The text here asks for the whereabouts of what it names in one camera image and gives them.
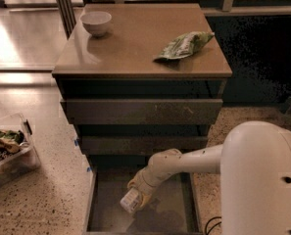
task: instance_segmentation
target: brown countertop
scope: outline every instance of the brown countertop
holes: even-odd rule
[[[109,12],[112,27],[94,38],[77,22],[60,56],[54,77],[221,78],[232,72],[215,38],[199,53],[180,62],[153,59],[177,36],[212,31],[197,4],[98,4],[85,12]]]

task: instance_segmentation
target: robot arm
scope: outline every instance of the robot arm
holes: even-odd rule
[[[291,235],[291,131],[250,121],[222,145],[155,154],[129,182],[121,205],[142,209],[155,189],[180,172],[220,173],[222,234]]]

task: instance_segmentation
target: green chip bag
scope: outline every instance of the green chip bag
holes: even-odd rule
[[[154,61],[168,61],[183,59],[200,51],[213,37],[213,32],[192,31],[175,38],[154,59]]]

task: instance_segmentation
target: bowl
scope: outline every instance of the bowl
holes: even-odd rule
[[[88,33],[100,37],[108,31],[112,15],[107,12],[89,12],[81,16],[80,20]]]

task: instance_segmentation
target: clear plastic container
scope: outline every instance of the clear plastic container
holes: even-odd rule
[[[0,129],[20,130],[24,134],[26,144],[13,156],[0,161],[0,186],[32,171],[40,166],[31,139],[31,129],[23,114],[14,114],[0,118]]]

